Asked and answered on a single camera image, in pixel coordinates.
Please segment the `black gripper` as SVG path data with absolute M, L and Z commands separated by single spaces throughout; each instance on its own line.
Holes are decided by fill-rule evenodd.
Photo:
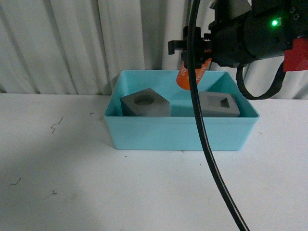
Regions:
M 183 28 L 183 40 L 171 40 L 167 43 L 168 54 L 182 51 L 181 59 L 187 67 L 187 39 L 189 32 L 194 31 L 194 66 L 200 68 L 207 59 L 221 67 L 238 67 L 240 64 L 250 62 L 250 53 L 244 44 L 244 25 L 248 14 L 240 14 L 230 17 L 227 14 L 215 15 L 213 22 L 209 24 L 210 33 L 201 33 L 201 28 L 195 26 L 196 18 L 189 20 L 188 26 Z

